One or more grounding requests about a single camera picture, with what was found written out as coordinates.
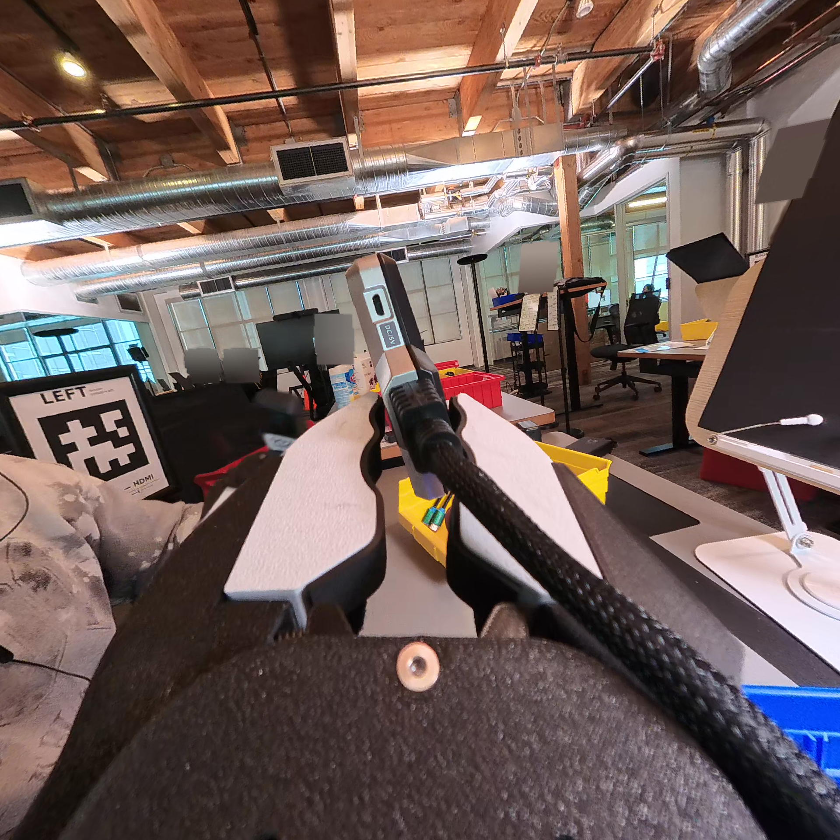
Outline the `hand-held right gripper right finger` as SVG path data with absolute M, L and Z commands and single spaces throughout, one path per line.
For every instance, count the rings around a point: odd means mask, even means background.
M 468 395 L 448 403 L 452 424 L 471 461 L 486 472 L 535 525 L 589 572 L 602 578 L 558 474 L 572 489 L 604 505 L 604 458 L 541 444 Z M 447 581 L 473 610 L 499 602 L 550 603 L 550 595 L 461 502 L 448 525 Z

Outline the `grey hdmi switch box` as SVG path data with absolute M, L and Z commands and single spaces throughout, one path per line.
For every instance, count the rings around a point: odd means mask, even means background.
M 432 500 L 444 485 L 428 454 L 455 432 L 438 370 L 428 357 L 394 259 L 374 253 L 346 272 L 365 346 L 374 364 L 381 399 L 416 496 Z

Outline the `blue plastic bin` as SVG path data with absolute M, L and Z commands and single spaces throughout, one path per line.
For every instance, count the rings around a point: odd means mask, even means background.
M 839 783 L 839 688 L 743 686 L 742 692 Z

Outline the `grey wood-edged table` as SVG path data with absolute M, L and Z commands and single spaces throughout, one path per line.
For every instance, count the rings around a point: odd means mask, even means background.
M 550 427 L 557 423 L 555 412 L 550 407 L 512 393 L 503 392 L 500 396 L 501 405 L 491 408 L 491 411 L 511 424 L 532 422 L 538 427 Z

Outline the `black display on stand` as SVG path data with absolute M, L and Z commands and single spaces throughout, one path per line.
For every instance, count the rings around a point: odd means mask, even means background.
M 326 417 L 335 405 L 330 367 L 316 353 L 316 317 L 320 314 L 317 309 L 293 311 L 256 324 L 266 368 L 295 375 L 314 422 Z

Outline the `black partition panel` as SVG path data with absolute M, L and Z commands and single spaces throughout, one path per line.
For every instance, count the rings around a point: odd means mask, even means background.
M 260 389 L 277 390 L 254 383 L 202 385 L 154 396 L 150 410 L 171 453 L 233 459 L 257 450 L 272 435 L 259 431 L 254 396 Z

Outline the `red ribbed bin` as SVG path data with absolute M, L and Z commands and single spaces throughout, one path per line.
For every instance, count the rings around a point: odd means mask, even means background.
M 446 401 L 467 395 L 490 409 L 502 407 L 503 374 L 463 369 L 456 360 L 436 363 L 436 367 Z

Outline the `red basket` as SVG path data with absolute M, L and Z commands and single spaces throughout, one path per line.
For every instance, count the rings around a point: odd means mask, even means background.
M 217 467 L 207 472 L 196 474 L 193 478 L 193 483 L 201 491 L 202 501 L 207 501 L 212 493 L 212 489 L 218 482 L 224 480 L 228 474 L 235 472 L 243 464 L 247 466 L 250 466 L 251 464 L 258 465 L 259 462 L 261 462 L 261 459 L 263 459 L 268 452 L 269 448 L 264 445 L 261 448 L 258 448 L 241 458 L 237 458 L 226 465 Z

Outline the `tall standing desk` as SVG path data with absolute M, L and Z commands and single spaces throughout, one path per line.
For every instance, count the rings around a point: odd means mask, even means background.
M 557 283 L 551 292 L 526 295 L 519 293 L 499 298 L 497 304 L 491 308 L 501 315 L 518 315 L 518 328 L 514 333 L 537 332 L 541 315 L 546 314 L 547 330 L 556 332 L 559 338 L 560 374 L 563 396 L 563 425 L 564 431 L 573 438 L 582 438 L 583 432 L 571 425 L 571 413 L 581 409 L 580 386 L 572 381 L 576 374 L 576 362 L 572 346 L 571 306 L 570 299 L 585 298 L 590 292 L 603 293 L 606 282 L 601 277 L 578 277 Z M 589 334 L 586 338 L 579 337 L 584 343 L 590 343 L 596 316 L 588 325 Z M 543 336 L 545 356 L 545 335 Z

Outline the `cart with blue bins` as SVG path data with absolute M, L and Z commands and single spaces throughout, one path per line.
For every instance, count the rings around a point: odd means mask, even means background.
M 516 394 L 520 398 L 543 400 L 549 392 L 543 336 L 538 332 L 510 332 L 507 339 Z

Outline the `black floor lamp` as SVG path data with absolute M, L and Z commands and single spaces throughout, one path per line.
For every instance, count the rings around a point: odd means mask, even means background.
M 486 329 L 484 323 L 484 316 L 482 311 L 482 297 L 480 294 L 480 282 L 478 279 L 478 269 L 477 266 L 479 263 L 485 261 L 488 257 L 488 254 L 478 253 L 472 255 L 464 255 L 458 258 L 457 262 L 460 266 L 467 266 L 470 271 L 471 280 L 472 280 L 472 291 L 473 291 L 473 298 L 476 308 L 476 317 L 478 321 L 478 334 L 479 334 L 479 341 L 480 341 L 480 348 L 482 354 L 482 362 L 484 367 L 484 372 L 490 372 L 490 364 L 488 358 L 488 351 L 487 351 L 487 336 L 486 336 Z

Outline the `red storage tote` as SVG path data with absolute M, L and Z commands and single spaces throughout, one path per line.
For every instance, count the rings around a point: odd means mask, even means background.
M 747 461 L 734 458 L 713 448 L 705 448 L 700 463 L 700 478 L 731 487 L 770 494 L 760 468 Z M 813 501 L 818 489 L 798 479 L 788 478 L 789 487 L 796 501 Z

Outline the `black wood-edged board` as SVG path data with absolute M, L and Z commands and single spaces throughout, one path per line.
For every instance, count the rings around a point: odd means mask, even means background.
M 718 319 L 732 288 L 750 268 L 748 260 L 723 233 L 672 248 L 667 258 L 695 281 L 700 308 L 712 321 Z
M 709 444 L 714 433 L 820 414 L 822 426 L 793 429 L 789 444 L 780 428 L 741 437 L 838 468 L 838 109 L 814 151 L 799 142 L 805 128 L 811 124 L 776 135 L 781 162 L 799 152 L 811 170 L 791 191 L 765 259 L 731 289 L 686 421 L 698 443 L 721 452 Z

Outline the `silver air duct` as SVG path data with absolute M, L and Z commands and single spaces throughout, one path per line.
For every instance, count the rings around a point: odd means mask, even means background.
M 262 227 L 22 262 L 36 287 L 70 286 L 80 301 L 216 280 L 250 271 L 388 250 L 461 241 L 476 224 L 462 213 L 422 218 L 415 205 L 334 214 Z
M 723 20 L 700 48 L 696 60 L 699 101 L 708 102 L 732 84 L 732 60 L 797 1 L 745 1 Z
M 751 118 L 615 140 L 578 174 L 582 213 L 612 214 L 615 253 L 627 259 L 717 233 L 744 251 L 769 133 Z
M 281 180 L 277 163 L 219 167 L 176 175 L 101 182 L 77 192 L 36 187 L 38 216 L 56 224 L 77 220 L 126 228 L 170 224 L 189 217 L 242 213 L 354 196 L 416 192 L 540 167 L 560 154 L 602 151 L 628 135 L 625 128 L 560 131 L 557 124 L 478 133 L 433 143 L 351 150 L 350 169 L 337 175 Z

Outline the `wooden post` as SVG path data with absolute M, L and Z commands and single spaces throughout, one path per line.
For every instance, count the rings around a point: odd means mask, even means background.
M 581 238 L 581 216 L 576 173 L 576 157 L 573 154 L 557 158 L 553 164 L 555 192 L 559 207 L 560 252 L 563 278 L 566 280 L 583 277 L 584 261 Z M 572 346 L 576 362 L 576 374 L 572 381 L 577 385 L 589 385 L 592 381 L 589 344 L 579 340 L 589 334 L 587 303 L 585 297 L 569 300 L 572 311 Z

